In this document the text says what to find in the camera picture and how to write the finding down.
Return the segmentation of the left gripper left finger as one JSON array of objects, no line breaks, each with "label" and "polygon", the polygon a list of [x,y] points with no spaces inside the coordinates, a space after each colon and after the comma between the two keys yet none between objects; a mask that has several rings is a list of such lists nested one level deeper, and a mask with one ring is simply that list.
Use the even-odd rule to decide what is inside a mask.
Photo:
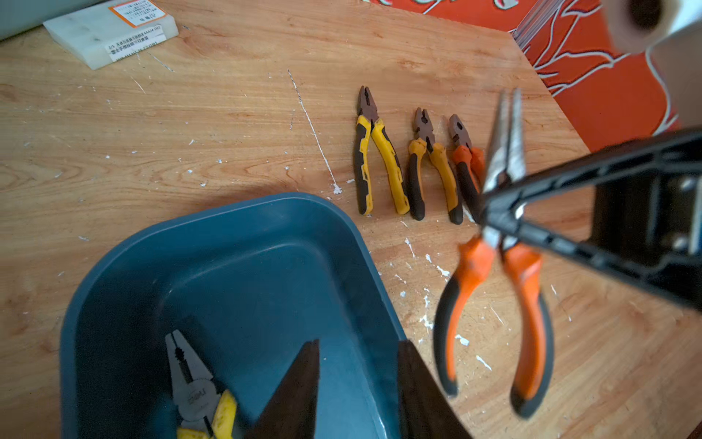
[{"label": "left gripper left finger", "polygon": [[319,340],[305,342],[245,438],[314,438],[320,381]]}]

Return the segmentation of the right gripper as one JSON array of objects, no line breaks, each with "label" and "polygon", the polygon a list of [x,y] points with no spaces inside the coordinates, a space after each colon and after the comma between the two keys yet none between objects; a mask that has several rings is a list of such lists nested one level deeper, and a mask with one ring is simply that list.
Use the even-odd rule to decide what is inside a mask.
[{"label": "right gripper", "polygon": [[[589,240],[509,210],[597,186]],[[701,309],[701,130],[634,139],[486,193],[482,225],[680,307]]]}]

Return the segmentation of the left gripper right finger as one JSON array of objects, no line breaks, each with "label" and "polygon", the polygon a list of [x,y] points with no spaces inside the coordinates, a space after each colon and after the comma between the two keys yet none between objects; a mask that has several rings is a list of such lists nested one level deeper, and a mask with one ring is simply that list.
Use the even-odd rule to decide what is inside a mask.
[{"label": "left gripper right finger", "polygon": [[399,343],[398,395],[402,438],[472,438],[410,340]]}]

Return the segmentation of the orange black small pliers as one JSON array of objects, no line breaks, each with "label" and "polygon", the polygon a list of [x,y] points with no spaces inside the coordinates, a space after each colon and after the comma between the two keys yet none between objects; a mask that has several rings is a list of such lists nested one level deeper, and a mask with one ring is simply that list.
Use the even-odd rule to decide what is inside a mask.
[{"label": "orange black small pliers", "polygon": [[478,220],[480,190],[483,186],[486,161],[484,151],[474,148],[466,125],[458,115],[449,118],[449,133],[453,140],[452,161],[458,184],[473,222]]}]

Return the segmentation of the yellow black small pliers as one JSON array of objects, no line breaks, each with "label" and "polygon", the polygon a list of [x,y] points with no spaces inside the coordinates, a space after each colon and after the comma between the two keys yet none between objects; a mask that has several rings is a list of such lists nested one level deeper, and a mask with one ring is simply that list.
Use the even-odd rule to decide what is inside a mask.
[{"label": "yellow black small pliers", "polygon": [[414,138],[409,143],[408,198],[411,216],[422,221],[426,215],[426,202],[422,186],[422,163],[424,157],[438,171],[451,223],[460,225],[464,221],[461,196],[453,170],[449,164],[446,148],[437,143],[433,123],[426,109],[418,107],[413,118]]}]

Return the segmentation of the orange long nose pliers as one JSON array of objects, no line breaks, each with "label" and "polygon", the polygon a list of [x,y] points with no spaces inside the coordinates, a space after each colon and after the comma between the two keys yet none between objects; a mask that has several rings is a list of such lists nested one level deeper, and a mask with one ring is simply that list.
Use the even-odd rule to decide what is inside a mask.
[{"label": "orange long nose pliers", "polygon": [[[522,93],[513,89],[501,93],[490,142],[484,153],[486,169],[479,196],[525,177],[526,162],[522,128]],[[480,232],[459,248],[455,271],[442,292],[436,311],[433,357],[438,376],[447,395],[458,393],[454,339],[468,298],[489,276],[499,259],[516,292],[522,318],[522,341],[515,378],[510,391],[514,412],[530,418],[541,406],[550,386],[555,354],[553,327],[539,276],[542,256],[516,238],[482,225],[479,199]]]}]

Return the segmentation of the teal plastic storage box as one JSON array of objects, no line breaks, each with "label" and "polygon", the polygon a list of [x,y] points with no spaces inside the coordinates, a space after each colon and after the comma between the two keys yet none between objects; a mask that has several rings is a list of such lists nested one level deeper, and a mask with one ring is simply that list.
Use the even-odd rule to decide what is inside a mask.
[{"label": "teal plastic storage box", "polygon": [[319,343],[319,438],[400,436],[405,337],[353,221],[285,193],[142,230],[78,287],[60,339],[65,438],[172,438],[166,336],[179,330],[255,424],[303,343]]}]

